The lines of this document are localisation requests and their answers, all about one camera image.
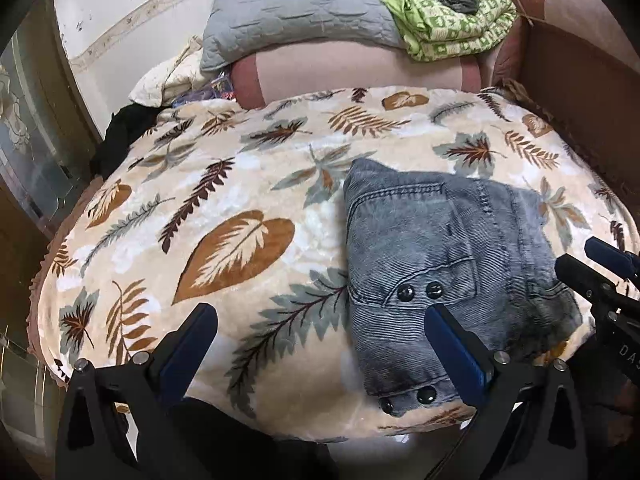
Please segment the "grey quilted pillow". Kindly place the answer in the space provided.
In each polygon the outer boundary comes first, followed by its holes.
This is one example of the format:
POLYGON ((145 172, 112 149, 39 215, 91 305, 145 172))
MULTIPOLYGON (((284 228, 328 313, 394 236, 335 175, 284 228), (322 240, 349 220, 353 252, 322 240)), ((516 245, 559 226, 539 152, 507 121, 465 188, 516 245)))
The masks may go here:
POLYGON ((380 0, 214 0, 200 69, 213 73, 265 48, 314 40, 404 46, 380 0))

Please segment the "green patterned folded quilt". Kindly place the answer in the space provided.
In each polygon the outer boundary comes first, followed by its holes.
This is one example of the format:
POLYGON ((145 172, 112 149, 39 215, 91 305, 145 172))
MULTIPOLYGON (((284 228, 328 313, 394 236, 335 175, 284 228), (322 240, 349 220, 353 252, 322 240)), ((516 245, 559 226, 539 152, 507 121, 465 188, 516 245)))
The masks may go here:
POLYGON ((415 61, 479 54, 506 39, 518 11, 512 0, 480 0, 475 14, 454 12, 437 0, 380 0, 392 14, 415 61))

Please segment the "cream leaf-print fleece blanket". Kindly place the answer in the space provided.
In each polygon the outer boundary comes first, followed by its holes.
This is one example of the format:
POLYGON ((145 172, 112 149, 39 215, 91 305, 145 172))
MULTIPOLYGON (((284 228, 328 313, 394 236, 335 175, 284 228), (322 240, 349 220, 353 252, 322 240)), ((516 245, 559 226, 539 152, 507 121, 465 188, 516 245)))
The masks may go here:
MULTIPOLYGON (((262 110, 196 102, 137 140, 62 227, 36 283, 40 360, 63 382, 79 359, 124 364, 206 302, 218 330, 188 393, 268 434, 329 441, 468 418, 459 396, 390 416, 364 388, 343 191, 360 158, 536 192, 555 259, 582 258, 593 236, 639 246, 629 211, 561 137, 493 93, 340 89, 262 110)), ((568 358, 592 332, 588 302, 573 295, 582 325, 531 361, 568 358)))

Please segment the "pink maroon sofa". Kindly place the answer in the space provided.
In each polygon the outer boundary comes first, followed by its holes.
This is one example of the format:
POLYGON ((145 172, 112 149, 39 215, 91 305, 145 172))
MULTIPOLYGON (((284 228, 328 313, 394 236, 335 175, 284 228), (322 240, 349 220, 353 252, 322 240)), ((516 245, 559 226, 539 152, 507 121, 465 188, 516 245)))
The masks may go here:
POLYGON ((353 41, 286 44, 234 63, 242 107, 343 87, 477 92, 496 86, 546 120, 627 202, 639 197, 639 44, 602 0, 512 0, 521 15, 487 53, 435 63, 353 41))

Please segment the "brown wooden door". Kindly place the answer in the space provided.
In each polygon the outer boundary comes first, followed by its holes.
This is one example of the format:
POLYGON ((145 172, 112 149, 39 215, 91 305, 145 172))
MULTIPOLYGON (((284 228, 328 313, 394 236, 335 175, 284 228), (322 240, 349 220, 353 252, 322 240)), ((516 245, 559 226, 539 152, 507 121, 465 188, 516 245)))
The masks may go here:
POLYGON ((53 462, 63 393, 27 350, 29 286, 96 142, 54 0, 36 0, 1 53, 1 422, 37 467, 53 462))

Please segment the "grey denim pants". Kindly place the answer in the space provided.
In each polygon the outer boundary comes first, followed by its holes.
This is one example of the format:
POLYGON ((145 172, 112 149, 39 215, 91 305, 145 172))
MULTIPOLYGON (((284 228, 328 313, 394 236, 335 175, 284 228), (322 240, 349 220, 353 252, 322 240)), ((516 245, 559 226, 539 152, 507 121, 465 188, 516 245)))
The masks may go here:
POLYGON ((343 186, 349 328, 363 385, 399 417, 457 397, 424 334, 441 304, 491 350, 530 361, 582 325, 555 276, 539 194, 352 163, 343 186))

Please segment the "cream quilted cloth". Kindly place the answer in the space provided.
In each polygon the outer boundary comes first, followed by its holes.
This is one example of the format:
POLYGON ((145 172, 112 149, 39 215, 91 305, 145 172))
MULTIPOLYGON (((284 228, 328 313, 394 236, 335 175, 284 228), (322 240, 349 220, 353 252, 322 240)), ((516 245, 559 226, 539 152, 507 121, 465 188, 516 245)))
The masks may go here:
POLYGON ((207 86, 220 74, 220 70, 203 72, 203 54, 203 40, 192 36, 177 55, 146 72, 129 92, 128 99, 155 108, 178 107, 204 100, 207 86))

